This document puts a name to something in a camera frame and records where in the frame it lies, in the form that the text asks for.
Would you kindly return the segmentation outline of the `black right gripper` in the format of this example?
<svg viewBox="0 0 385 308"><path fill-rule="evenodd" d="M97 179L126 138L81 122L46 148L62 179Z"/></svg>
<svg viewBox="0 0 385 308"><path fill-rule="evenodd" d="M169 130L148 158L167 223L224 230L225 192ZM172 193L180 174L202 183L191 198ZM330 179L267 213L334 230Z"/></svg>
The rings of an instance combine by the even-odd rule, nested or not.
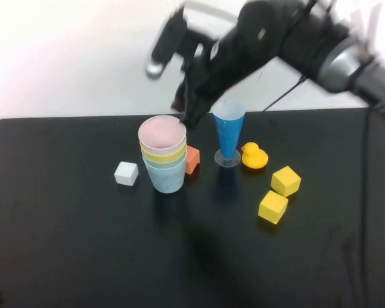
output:
<svg viewBox="0 0 385 308"><path fill-rule="evenodd" d="M216 54L194 61L176 90L172 109L185 109L184 125L197 125L210 103L276 57L276 25L241 20L214 46Z"/></svg>

